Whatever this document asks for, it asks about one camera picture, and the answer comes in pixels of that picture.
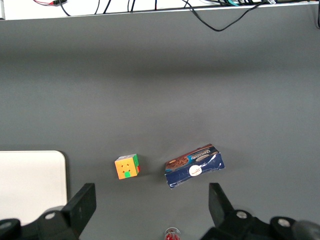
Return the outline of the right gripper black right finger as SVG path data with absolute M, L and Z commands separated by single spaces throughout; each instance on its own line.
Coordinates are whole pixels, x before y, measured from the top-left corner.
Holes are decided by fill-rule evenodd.
M 232 206 L 219 183 L 209 184 L 208 208 L 216 228 L 236 228 L 239 221 L 238 210 Z

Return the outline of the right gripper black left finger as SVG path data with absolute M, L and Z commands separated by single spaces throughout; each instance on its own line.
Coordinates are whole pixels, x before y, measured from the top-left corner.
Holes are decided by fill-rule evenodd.
M 96 187 L 94 183 L 85 183 L 83 187 L 62 208 L 61 212 L 67 224 L 80 237 L 97 208 Z

